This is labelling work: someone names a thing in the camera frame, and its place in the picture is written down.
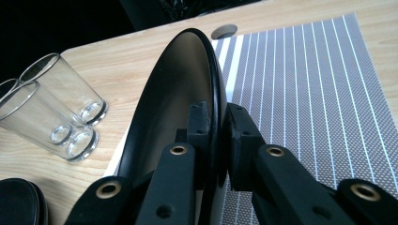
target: striped placemat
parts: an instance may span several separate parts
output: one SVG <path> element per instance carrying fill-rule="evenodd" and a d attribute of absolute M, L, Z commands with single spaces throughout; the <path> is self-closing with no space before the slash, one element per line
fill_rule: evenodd
<path fill-rule="evenodd" d="M 355 177 L 398 197 L 398 132 L 354 13 L 212 44 L 228 101 L 267 143 L 329 187 Z M 228 190 L 222 224 L 258 224 L 251 197 Z"/>

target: table surface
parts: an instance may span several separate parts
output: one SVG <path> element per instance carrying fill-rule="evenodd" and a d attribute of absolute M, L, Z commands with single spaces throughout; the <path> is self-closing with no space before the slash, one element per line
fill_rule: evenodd
<path fill-rule="evenodd" d="M 50 222 L 63 224 L 87 187 L 104 175 L 164 48 L 189 27 L 210 38 L 212 31 L 230 23 L 242 35 L 355 12 L 398 125 L 398 79 L 394 79 L 398 74 L 397 11 L 394 0 L 261 1 L 67 50 L 63 57 L 110 105 L 95 126 L 100 135 L 98 147 L 84 161 L 69 163 L 0 128 L 0 180 L 20 177 L 37 184 L 47 200 Z"/>

